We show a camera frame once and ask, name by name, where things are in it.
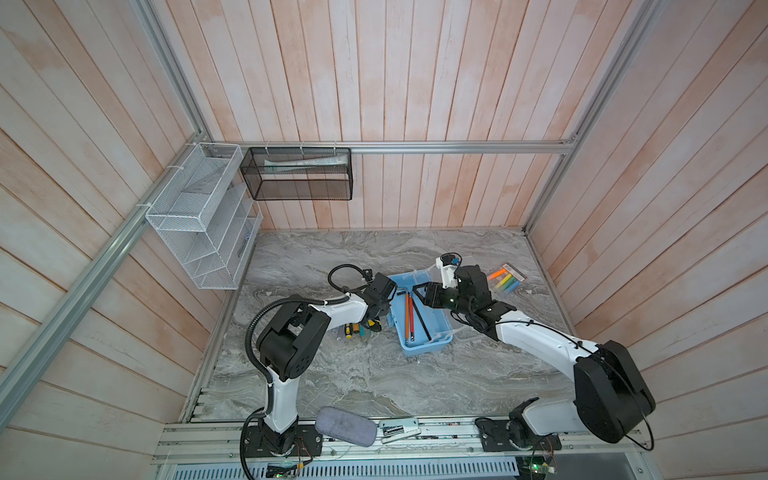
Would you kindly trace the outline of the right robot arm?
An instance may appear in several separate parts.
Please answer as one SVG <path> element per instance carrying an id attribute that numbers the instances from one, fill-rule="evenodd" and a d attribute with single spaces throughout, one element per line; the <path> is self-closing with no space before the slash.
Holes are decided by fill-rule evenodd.
<path id="1" fill-rule="evenodd" d="M 616 444 L 647 423 L 656 401 L 624 345 L 580 339 L 495 299 L 477 265 L 438 267 L 440 281 L 414 288 L 422 304 L 447 310 L 461 324 L 533 355 L 573 384 L 570 397 L 532 397 L 510 412 L 506 430 L 516 449 L 533 450 L 560 433 L 588 432 Z"/>

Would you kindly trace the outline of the blue plastic tool box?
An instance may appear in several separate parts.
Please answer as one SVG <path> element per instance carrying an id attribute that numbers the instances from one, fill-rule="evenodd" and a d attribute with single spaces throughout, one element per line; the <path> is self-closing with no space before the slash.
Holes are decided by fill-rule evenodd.
<path id="1" fill-rule="evenodd" d="M 403 354 L 414 357 L 444 349 L 453 341 L 453 329 L 445 310 L 423 304 L 416 285 L 437 281 L 434 269 L 390 275 L 397 285 L 390 303 L 388 322 L 396 329 Z"/>

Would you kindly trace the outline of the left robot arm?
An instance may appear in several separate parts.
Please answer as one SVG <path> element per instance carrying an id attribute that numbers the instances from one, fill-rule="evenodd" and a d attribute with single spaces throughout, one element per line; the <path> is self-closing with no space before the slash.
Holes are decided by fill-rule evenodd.
<path id="1" fill-rule="evenodd" d="M 242 465 L 253 457 L 311 456 L 321 441 L 299 424 L 300 377 L 311 365 L 327 331 L 353 324 L 377 324 L 390 311 L 397 285 L 369 270 L 358 288 L 338 287 L 332 299 L 291 295 L 263 307 L 249 323 L 244 349 L 250 363 L 266 380 L 266 405 L 245 420 L 239 441 Z"/>

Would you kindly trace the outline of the black hex key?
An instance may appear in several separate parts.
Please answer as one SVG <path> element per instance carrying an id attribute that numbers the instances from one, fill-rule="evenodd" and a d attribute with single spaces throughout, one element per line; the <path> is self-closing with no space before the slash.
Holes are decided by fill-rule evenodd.
<path id="1" fill-rule="evenodd" d="M 416 315 L 416 318 L 418 319 L 418 322 L 419 322 L 419 324 L 422 327 L 422 330 L 423 330 L 423 332 L 424 332 L 424 334 L 425 334 L 425 336 L 427 338 L 427 341 L 430 342 L 430 341 L 432 341 L 432 336 L 431 336 L 431 333 L 429 332 L 429 330 L 428 330 L 428 328 L 426 326 L 426 323 L 424 322 L 424 319 L 423 319 L 423 316 L 422 316 L 420 310 L 418 309 L 417 302 L 416 302 L 416 299 L 415 299 L 415 294 L 411 294 L 410 298 L 411 298 L 412 308 L 413 308 L 413 311 L 414 311 L 414 313 Z"/>

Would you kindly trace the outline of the red handled hex key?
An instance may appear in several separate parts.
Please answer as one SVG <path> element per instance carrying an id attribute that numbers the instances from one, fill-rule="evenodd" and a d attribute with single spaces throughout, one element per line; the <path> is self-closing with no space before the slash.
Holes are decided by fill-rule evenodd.
<path id="1" fill-rule="evenodd" d="M 409 325 L 409 344 L 412 345 L 415 340 L 415 309 L 412 294 L 406 292 L 408 325 Z"/>

